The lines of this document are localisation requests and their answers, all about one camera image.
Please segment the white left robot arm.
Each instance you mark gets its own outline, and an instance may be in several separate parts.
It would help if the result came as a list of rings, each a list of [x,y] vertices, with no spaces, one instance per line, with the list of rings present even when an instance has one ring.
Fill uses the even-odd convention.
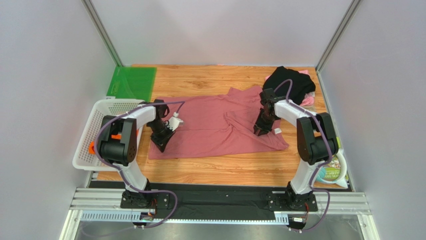
[[[183,123],[176,110],[170,119],[169,103],[162,99],[140,102],[134,109],[117,116],[103,118],[92,150],[105,165],[117,170],[125,183],[123,197],[127,201],[150,202],[154,191],[142,174],[137,161],[138,132],[143,126],[151,128],[151,141],[164,152],[177,128]]]

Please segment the dusty red t-shirt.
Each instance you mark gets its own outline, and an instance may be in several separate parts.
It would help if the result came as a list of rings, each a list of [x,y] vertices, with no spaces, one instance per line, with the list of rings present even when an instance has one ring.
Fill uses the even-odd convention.
[[[193,97],[165,97],[171,113],[178,111],[184,121],[161,152],[153,143],[149,147],[151,160],[175,158],[206,158],[245,153],[286,150],[283,136],[269,132],[254,134],[260,113],[262,88],[246,90],[230,88],[227,94]]]

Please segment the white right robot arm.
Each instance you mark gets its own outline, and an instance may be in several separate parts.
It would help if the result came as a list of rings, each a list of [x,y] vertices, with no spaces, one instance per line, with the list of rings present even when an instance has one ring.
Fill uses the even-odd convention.
[[[253,126],[254,134],[266,135],[277,120],[286,120],[296,127],[297,151],[300,163],[287,185],[287,204],[301,205],[313,194],[313,182],[318,168],[338,152],[338,141],[331,116],[309,111],[284,96],[276,96],[268,88],[260,93],[262,105]]]

